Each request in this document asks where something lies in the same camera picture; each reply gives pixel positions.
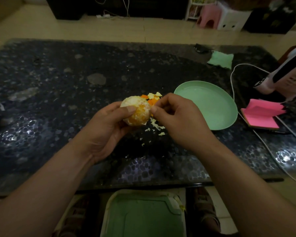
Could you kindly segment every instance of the speckled stone tabletop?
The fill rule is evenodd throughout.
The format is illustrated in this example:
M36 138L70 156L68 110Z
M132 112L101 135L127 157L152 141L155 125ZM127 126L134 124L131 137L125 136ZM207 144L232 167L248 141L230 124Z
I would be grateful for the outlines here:
M261 47L208 48L233 53L233 67L278 67ZM166 94L190 80L213 83L231 94L231 71L208 65L210 56L211 52L197 53L194 45L183 44L30 39L6 43L0 49L0 193L16 189L111 102L149 92ZM251 87L264 76L254 67L236 69L238 107L255 97ZM282 119L296 132L296 102L287 107ZM155 129L148 123L122 139L111 156L90 169L79 190L210 182L192 153L169 135L145 131L147 127ZM293 135L260 133L276 161L240 118L215 135L264 178L285 176L279 165L296 174Z

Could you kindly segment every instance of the pink sticky note pad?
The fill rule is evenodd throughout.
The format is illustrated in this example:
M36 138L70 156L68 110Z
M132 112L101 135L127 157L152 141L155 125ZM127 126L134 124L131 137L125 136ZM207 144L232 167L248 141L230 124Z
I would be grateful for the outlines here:
M273 117L285 113L283 107L276 102L250 99L247 108L241 111L251 126L279 128Z

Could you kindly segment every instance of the floor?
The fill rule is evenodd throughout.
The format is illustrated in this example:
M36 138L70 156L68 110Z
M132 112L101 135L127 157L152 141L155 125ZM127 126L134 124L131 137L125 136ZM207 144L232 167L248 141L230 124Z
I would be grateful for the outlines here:
M286 35L275 35L200 29L194 22L154 18L97 19L83 16L79 21L61 21L54 18L47 6L23 5L0 22L0 46L11 38L260 45L278 59L289 47L296 44L296 27ZM295 182L285 179L284 182L270 185L296 205ZM222 233L236 232L232 218L215 187L208 187L207 190L221 221ZM172 191L180 196L185 195L185 189ZM78 198L79 196L75 196L71 205Z

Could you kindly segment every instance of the forearm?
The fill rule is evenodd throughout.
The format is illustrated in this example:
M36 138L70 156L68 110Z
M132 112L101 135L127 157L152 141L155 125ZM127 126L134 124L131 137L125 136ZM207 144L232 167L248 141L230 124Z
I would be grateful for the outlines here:
M296 236L296 207L220 142L195 153L243 236Z
M0 236L50 236L90 166L63 147L0 202Z

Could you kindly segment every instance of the person's right hand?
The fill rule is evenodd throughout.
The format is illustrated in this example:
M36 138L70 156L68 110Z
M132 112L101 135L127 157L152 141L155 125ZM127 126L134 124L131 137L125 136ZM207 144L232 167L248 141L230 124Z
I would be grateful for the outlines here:
M199 108L189 99L169 93L158 100L151 112L176 143L195 151L219 142L209 129Z

